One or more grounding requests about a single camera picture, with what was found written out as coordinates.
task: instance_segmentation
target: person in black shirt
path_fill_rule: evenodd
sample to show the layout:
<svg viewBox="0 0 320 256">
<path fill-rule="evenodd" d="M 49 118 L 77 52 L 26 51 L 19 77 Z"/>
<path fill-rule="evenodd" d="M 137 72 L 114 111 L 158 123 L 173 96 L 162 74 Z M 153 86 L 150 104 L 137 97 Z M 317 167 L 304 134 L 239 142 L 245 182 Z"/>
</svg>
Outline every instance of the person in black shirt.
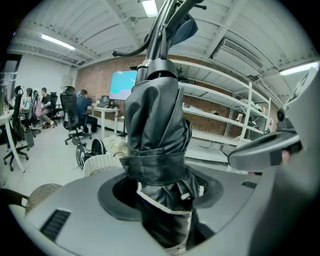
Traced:
<svg viewBox="0 0 320 256">
<path fill-rule="evenodd" d="M 85 118 L 85 114 L 89 106 L 92 106 L 94 108 L 97 107 L 97 105 L 87 97 L 88 97 L 88 92 L 87 90 L 83 89 L 80 92 L 80 97 L 76 98 L 76 111 L 77 111 L 79 120 Z M 95 133 L 97 131 L 98 119 L 88 115 L 86 123 L 91 124 L 91 132 Z M 89 132 L 87 126 L 83 127 L 83 132 L 85 133 Z"/>
<path fill-rule="evenodd" d="M 40 115 L 40 121 L 42 122 L 42 128 L 44 128 L 46 125 L 49 127 L 53 128 L 55 127 L 54 122 L 50 120 L 50 118 L 47 116 L 51 112 L 51 97 L 49 94 L 47 94 L 47 88 L 43 87 L 41 89 L 41 95 L 42 95 L 42 100 L 41 100 L 41 115 Z"/>
</svg>

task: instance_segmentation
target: trash bin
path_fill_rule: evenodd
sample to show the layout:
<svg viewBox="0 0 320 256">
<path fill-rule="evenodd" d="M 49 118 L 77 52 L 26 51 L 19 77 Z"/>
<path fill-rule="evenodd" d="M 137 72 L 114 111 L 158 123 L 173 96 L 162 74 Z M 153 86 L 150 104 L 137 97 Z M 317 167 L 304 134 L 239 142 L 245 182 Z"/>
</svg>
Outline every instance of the trash bin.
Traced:
<svg viewBox="0 0 320 256">
<path fill-rule="evenodd" d="M 24 139 L 29 147 L 32 147 L 35 144 L 32 130 L 26 130 L 24 132 Z"/>
</svg>

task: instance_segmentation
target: person in dark blue shirt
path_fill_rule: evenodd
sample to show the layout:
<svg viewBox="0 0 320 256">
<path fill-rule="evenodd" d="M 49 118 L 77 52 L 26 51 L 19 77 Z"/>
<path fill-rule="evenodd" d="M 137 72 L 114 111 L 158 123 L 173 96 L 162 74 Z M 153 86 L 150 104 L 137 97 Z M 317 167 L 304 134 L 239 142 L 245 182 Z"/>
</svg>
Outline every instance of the person in dark blue shirt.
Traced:
<svg viewBox="0 0 320 256">
<path fill-rule="evenodd" d="M 85 114 L 89 106 L 92 106 L 94 108 L 97 107 L 97 105 L 87 97 L 88 97 L 88 92 L 87 90 L 83 89 L 80 92 L 80 97 L 76 98 L 76 111 L 80 120 L 85 118 Z M 91 124 L 91 132 L 95 133 L 97 131 L 98 119 L 88 115 L 86 123 Z M 85 133 L 89 132 L 89 129 L 87 126 L 83 127 L 83 132 Z"/>
</svg>

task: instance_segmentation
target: desk leg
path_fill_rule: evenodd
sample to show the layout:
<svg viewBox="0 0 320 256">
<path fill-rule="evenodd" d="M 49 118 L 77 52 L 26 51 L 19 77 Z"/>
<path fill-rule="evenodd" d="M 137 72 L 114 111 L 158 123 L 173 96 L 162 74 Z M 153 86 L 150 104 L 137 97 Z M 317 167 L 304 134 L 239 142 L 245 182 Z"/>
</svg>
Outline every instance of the desk leg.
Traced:
<svg viewBox="0 0 320 256">
<path fill-rule="evenodd" d="M 117 134 L 118 131 L 118 111 L 114 113 L 114 134 Z"/>
<path fill-rule="evenodd" d="M 18 163 L 18 166 L 20 167 L 21 172 L 24 173 L 24 172 L 25 172 L 25 169 L 24 169 L 24 167 L 22 166 L 22 163 L 21 163 L 21 161 L 20 161 L 19 155 L 18 155 L 18 153 L 17 153 L 16 146 L 15 146 L 14 140 L 13 140 L 13 138 L 12 138 L 12 134 L 11 134 L 11 129 L 10 129 L 10 124 L 9 124 L 9 122 L 6 122 L 6 123 L 5 123 L 5 129 L 6 129 L 6 134 L 8 135 L 10 147 L 11 147 L 11 150 L 12 150 L 12 152 L 13 152 L 14 158 L 15 158 L 16 162 Z"/>
<path fill-rule="evenodd" d="M 101 136 L 105 138 L 105 112 L 101 111 Z"/>
</svg>

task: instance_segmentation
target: brick wall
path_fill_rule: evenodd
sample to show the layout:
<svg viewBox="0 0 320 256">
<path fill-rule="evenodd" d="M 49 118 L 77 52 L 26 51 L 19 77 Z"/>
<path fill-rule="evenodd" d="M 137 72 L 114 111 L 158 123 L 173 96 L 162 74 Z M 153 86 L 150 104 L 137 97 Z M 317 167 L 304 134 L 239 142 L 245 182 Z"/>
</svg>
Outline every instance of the brick wall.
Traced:
<svg viewBox="0 0 320 256">
<path fill-rule="evenodd" d="M 215 64 L 207 63 L 205 61 L 192 59 L 188 57 L 175 56 L 175 55 L 169 55 L 169 58 L 204 65 L 210 68 L 220 70 L 222 72 L 227 73 L 230 76 L 240 79 L 240 77 L 233 74 L 232 72 L 228 70 L 222 70 L 221 67 Z M 77 77 L 75 81 L 75 89 L 76 91 L 80 91 L 82 89 L 88 89 L 88 96 L 94 99 L 99 99 L 101 95 L 109 95 L 113 72 L 129 71 L 130 67 L 138 66 L 143 62 L 144 59 L 145 59 L 144 55 L 139 55 L 133 58 L 115 58 L 115 59 L 102 61 L 93 65 L 90 65 L 88 67 L 82 68 L 77 73 Z M 201 83 L 201 82 L 195 82 L 195 84 L 198 86 L 216 90 L 218 92 L 232 96 L 232 93 L 218 87 L 213 87 L 211 85 Z M 215 110 L 219 112 L 219 115 L 222 117 L 228 118 L 230 114 L 229 107 L 220 105 L 218 103 L 206 101 L 203 99 L 197 99 L 190 96 L 184 96 L 183 101 L 189 106 L 190 105 L 194 106 L 206 112 Z M 119 108 L 119 115 L 123 116 L 124 100 L 115 100 L 114 103 Z M 188 113 L 185 113 L 184 115 L 186 118 L 188 118 L 192 122 L 192 127 L 194 129 L 215 133 L 215 134 L 220 134 L 220 135 L 224 135 L 225 133 L 225 130 L 227 127 L 227 124 L 225 122 L 221 122 L 221 121 L 217 121 L 217 120 L 213 120 L 210 118 L 201 117 L 197 115 L 192 115 Z M 232 119 L 235 120 L 237 116 L 238 116 L 238 112 L 234 111 L 234 115 Z M 114 114 L 106 113 L 105 118 L 114 120 Z M 230 128 L 229 136 L 235 138 L 241 134 L 241 130 L 242 129 L 240 127 L 232 125 Z"/>
</svg>

